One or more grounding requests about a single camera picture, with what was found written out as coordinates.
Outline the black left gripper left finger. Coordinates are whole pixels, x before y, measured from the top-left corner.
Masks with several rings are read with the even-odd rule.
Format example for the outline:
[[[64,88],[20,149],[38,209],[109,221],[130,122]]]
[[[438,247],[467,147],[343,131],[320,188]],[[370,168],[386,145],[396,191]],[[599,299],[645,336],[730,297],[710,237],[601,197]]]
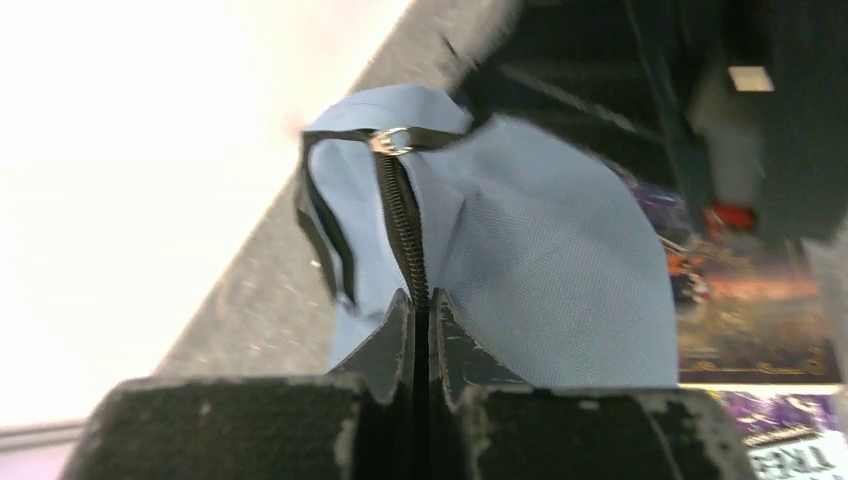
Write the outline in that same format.
[[[415,466],[415,308],[396,291],[380,326],[331,374],[355,382],[334,445],[342,479],[409,479]]]

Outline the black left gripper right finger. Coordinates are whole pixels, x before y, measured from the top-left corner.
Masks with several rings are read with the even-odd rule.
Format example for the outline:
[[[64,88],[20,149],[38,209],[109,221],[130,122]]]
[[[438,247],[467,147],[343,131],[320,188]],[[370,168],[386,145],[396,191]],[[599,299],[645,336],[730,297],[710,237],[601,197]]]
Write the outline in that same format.
[[[490,447],[488,395],[527,385],[461,324],[444,289],[435,289],[429,318],[430,460],[433,479],[481,479],[479,460]]]

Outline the blue grey backpack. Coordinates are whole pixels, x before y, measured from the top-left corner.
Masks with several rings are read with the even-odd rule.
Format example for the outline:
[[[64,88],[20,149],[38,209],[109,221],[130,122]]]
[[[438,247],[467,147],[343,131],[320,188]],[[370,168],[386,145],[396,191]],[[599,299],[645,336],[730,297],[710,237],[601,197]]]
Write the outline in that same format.
[[[461,325],[542,387],[673,387],[675,310],[660,242],[604,163],[523,120],[471,114],[403,84],[346,97],[304,129],[302,186],[336,288],[330,364],[382,323],[405,285],[368,138],[403,149],[425,273]]]

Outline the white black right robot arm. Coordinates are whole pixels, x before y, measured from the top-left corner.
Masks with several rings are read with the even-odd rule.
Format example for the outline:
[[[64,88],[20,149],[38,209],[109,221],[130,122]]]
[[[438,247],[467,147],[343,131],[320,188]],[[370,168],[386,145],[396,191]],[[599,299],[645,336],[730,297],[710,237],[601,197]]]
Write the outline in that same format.
[[[680,194],[697,232],[847,220],[843,1],[509,1],[458,89]]]

